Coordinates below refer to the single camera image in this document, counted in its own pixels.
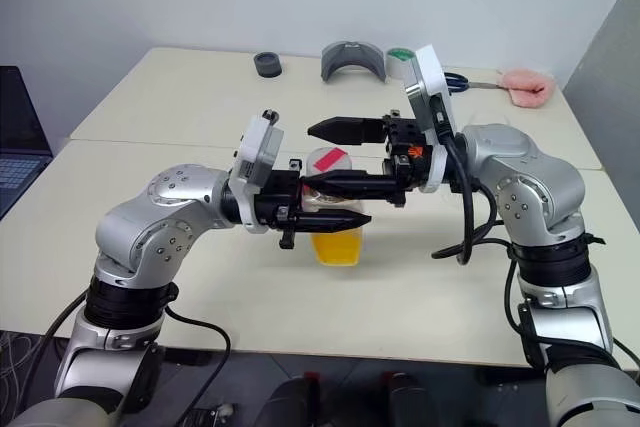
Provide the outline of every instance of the laptop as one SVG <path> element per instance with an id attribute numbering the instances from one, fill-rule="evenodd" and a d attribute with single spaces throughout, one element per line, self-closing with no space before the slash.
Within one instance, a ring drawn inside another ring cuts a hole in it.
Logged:
<path id="1" fill-rule="evenodd" d="M 53 155 L 15 66 L 0 66 L 0 219 Z"/>

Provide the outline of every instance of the green object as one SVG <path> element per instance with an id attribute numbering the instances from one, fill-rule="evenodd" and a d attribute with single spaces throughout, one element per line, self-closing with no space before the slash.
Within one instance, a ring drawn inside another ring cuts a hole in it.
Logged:
<path id="1" fill-rule="evenodd" d="M 410 60 L 413 59 L 416 55 L 413 53 L 412 50 L 409 49 L 391 49 L 389 50 L 389 52 L 387 52 L 388 55 L 390 55 L 391 57 L 395 57 L 398 60 L 401 61 L 406 61 L 406 60 Z"/>

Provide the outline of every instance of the table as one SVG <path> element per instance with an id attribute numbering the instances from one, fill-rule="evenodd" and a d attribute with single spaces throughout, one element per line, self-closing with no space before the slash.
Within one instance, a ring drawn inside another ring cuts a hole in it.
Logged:
<path id="1" fill-rule="evenodd" d="M 97 254 L 94 230 L 114 205 L 135 196 L 164 168 L 183 162 L 231 165 L 233 149 L 72 140 L 0 222 L 0 328 L 44 332 L 88 285 Z M 287 165 L 281 152 L 278 164 Z M 355 158 L 374 171 L 379 160 Z M 629 299 L 640 283 L 638 232 L 604 172 L 582 172 L 589 231 L 612 328 L 640 351 Z M 478 218 L 486 216 L 476 199 Z M 370 201 L 361 264 L 323 267 L 308 236 L 277 247 L 278 234 L 236 227 L 210 231 L 195 244 L 175 281 L 175 310 L 215 322 L 245 351 L 387 357 L 477 364 L 526 365 L 502 310 L 508 267 L 497 246 L 474 250 L 471 263 L 434 261 L 429 253 L 462 235 L 460 198 L 441 189 L 411 193 L 405 209 Z M 496 235 L 504 236 L 502 227 Z M 520 295 L 514 287 L 514 306 Z M 69 335 L 71 321 L 61 334 Z M 220 348 L 205 329 L 165 321 L 159 342 Z M 624 367 L 633 364 L 618 355 Z"/>
<path id="2" fill-rule="evenodd" d="M 310 151 L 327 143 L 307 136 L 306 129 L 329 117 L 380 117 L 390 109 L 413 117 L 401 81 L 382 83 L 366 71 L 339 70 L 324 83 L 320 59 L 282 56 L 281 62 L 282 75 L 264 79 L 256 74 L 253 54 L 151 49 L 71 138 L 236 148 L 249 117 L 274 109 L 285 131 L 282 149 Z M 454 70 L 477 81 L 499 75 Z M 548 154 L 577 168 L 601 168 L 559 90 L 543 108 L 528 110 L 512 105 L 505 91 L 472 89 L 453 96 L 453 111 L 460 129 L 469 122 L 511 124 Z M 382 145 L 350 150 L 384 156 Z"/>

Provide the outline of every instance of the red label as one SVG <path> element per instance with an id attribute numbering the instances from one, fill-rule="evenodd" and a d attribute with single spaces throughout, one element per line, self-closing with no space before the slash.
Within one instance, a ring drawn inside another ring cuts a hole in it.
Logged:
<path id="1" fill-rule="evenodd" d="M 333 164 L 339 161 L 343 156 L 347 155 L 344 150 L 340 150 L 337 147 L 331 149 L 324 156 L 320 157 L 313 166 L 320 172 L 326 172 L 331 168 Z"/>

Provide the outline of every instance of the scissors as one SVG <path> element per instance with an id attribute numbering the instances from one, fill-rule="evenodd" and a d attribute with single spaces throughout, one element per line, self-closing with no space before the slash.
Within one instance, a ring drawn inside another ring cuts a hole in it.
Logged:
<path id="1" fill-rule="evenodd" d="M 458 92 L 464 92 L 468 89 L 504 89 L 497 84 L 491 84 L 489 82 L 469 82 L 462 74 L 456 74 L 454 72 L 445 72 L 444 78 L 447 81 L 447 87 L 449 87 L 450 94 L 456 94 Z"/>

